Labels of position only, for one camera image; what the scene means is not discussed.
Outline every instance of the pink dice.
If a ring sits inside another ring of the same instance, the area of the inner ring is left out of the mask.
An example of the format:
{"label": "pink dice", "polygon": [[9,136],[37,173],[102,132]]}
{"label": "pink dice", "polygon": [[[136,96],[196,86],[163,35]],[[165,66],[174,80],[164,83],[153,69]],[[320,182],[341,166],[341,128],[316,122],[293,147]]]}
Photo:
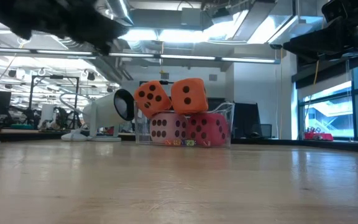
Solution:
{"label": "pink dice", "polygon": [[175,113],[160,113],[150,120],[150,136],[153,142],[167,144],[186,139],[187,119]]}
{"label": "pink dice", "polygon": [[186,133],[201,146],[221,146],[229,137],[224,116],[217,113],[195,114],[190,117]]}

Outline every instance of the fuzzy dice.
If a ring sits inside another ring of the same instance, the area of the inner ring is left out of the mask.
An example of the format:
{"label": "fuzzy dice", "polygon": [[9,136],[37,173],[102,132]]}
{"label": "fuzzy dice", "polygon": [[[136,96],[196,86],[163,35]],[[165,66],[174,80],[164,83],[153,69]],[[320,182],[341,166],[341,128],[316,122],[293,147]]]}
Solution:
{"label": "fuzzy dice", "polygon": [[193,114],[208,110],[204,81],[187,78],[175,82],[171,88],[173,109],[178,114]]}
{"label": "fuzzy dice", "polygon": [[150,120],[150,136],[153,142],[171,144],[186,139],[187,119],[175,113],[160,113]]}
{"label": "fuzzy dice", "polygon": [[223,115],[217,113],[194,114],[188,120],[188,139],[201,146],[222,146],[229,137],[229,127]]}
{"label": "fuzzy dice", "polygon": [[150,81],[135,91],[137,107],[150,119],[153,115],[171,108],[171,100],[159,81]]}

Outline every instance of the wooden table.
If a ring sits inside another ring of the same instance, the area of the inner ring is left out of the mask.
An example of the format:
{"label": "wooden table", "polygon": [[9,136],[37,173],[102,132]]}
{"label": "wooden table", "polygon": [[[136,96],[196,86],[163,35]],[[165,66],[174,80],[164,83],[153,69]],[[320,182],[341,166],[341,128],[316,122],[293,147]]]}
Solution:
{"label": "wooden table", "polygon": [[2,143],[0,223],[358,223],[358,154]]}

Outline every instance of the window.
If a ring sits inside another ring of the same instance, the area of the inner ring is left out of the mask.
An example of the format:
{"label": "window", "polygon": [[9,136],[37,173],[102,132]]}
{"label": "window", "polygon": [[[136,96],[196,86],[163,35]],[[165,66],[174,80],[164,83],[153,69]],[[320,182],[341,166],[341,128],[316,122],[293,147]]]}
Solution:
{"label": "window", "polygon": [[[315,99],[325,97],[325,96],[332,96],[337,93],[344,93],[347,91],[351,91],[351,88],[352,88],[352,82],[348,81],[348,82],[342,83],[340,85],[323,90],[321,92],[315,93],[315,94],[313,94],[313,96],[311,96],[311,99],[315,100]],[[309,101],[309,100],[310,100],[309,96],[303,98],[303,101]]]}
{"label": "window", "polygon": [[335,137],[353,137],[353,105],[351,97],[310,104],[305,119],[305,129],[320,128],[321,132]]}

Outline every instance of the acrylic container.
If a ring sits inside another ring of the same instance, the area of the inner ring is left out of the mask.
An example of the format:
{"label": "acrylic container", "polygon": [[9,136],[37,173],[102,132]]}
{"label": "acrylic container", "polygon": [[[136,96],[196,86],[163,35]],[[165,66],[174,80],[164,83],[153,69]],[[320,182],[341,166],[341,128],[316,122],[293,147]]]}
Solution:
{"label": "acrylic container", "polygon": [[222,103],[215,110],[179,115],[174,111],[144,116],[135,104],[137,144],[161,146],[230,147],[234,103]]}

